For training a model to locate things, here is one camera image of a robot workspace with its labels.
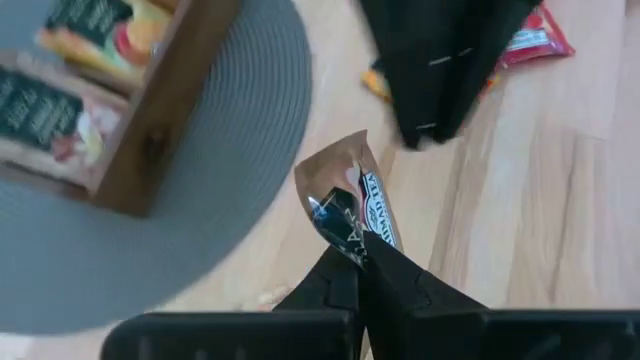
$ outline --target wooden tray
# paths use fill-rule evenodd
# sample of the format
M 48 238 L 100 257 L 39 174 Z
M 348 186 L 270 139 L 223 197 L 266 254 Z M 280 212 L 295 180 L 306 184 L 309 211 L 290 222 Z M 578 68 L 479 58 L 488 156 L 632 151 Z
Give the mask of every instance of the wooden tray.
M 175 11 L 144 85 L 131 89 L 120 131 L 102 156 L 93 189 L 0 164 L 4 178 L 137 217 L 149 214 L 172 155 L 197 104 L 239 0 L 154 0 Z M 100 79 L 109 83 L 108 78 Z

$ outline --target wooden floor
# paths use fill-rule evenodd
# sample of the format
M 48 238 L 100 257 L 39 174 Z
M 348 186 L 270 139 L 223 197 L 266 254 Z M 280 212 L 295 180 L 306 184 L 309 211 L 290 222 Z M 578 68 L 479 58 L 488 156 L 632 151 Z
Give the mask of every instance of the wooden floor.
M 359 83 L 375 51 L 357 6 L 296 3 L 315 86 L 299 160 L 368 129 L 409 257 L 492 307 L 640 306 L 639 0 L 548 0 L 577 55 L 512 69 L 463 137 L 420 153 L 396 148 L 390 110 Z M 247 239 L 162 309 L 256 309 L 325 247 L 290 177 Z M 0 336 L 0 360 L 96 358 L 107 332 Z

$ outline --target snack package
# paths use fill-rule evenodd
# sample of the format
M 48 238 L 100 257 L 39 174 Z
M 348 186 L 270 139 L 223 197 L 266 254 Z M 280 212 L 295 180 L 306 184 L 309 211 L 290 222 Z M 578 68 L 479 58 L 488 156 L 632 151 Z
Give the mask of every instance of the snack package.
M 487 80 L 487 86 L 485 92 L 490 90 L 493 85 L 499 81 L 499 76 L 494 74 Z M 384 101 L 391 103 L 391 90 L 389 90 L 389 84 L 384 77 L 384 70 L 382 69 L 382 63 L 380 60 L 376 60 L 369 70 L 362 74 L 362 83 L 375 95 L 382 98 Z
M 553 19 L 544 3 L 536 7 L 518 31 L 507 51 L 500 58 L 500 65 L 511 65 L 545 56 L 571 56 L 575 50 Z
M 295 169 L 302 206 L 331 245 L 362 266 L 363 231 L 402 251 L 380 170 L 360 131 L 329 145 Z
M 26 55 L 0 60 L 0 162 L 91 187 L 126 102 Z
M 36 41 L 139 86 L 170 20 L 147 0 L 55 0 Z

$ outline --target red snack wrapper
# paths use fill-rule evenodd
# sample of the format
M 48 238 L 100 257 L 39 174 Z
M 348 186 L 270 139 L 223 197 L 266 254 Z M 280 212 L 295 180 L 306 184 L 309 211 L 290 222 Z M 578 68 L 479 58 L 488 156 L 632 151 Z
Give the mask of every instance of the red snack wrapper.
M 571 56 L 575 50 L 553 19 L 544 3 L 536 7 L 518 31 L 507 51 L 500 59 L 500 65 L 511 65 L 545 56 Z

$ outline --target gray round rug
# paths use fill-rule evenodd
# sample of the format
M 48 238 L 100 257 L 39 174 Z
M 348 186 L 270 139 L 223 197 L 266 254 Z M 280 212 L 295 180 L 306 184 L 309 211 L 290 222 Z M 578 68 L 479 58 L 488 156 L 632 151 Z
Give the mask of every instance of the gray round rug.
M 48 6 L 0 0 L 0 47 L 30 44 L 42 17 L 29 12 Z M 0 332 L 101 326 L 161 304 L 211 271 L 287 176 L 311 81 L 304 24 L 291 1 L 244 0 L 151 218 L 0 180 Z

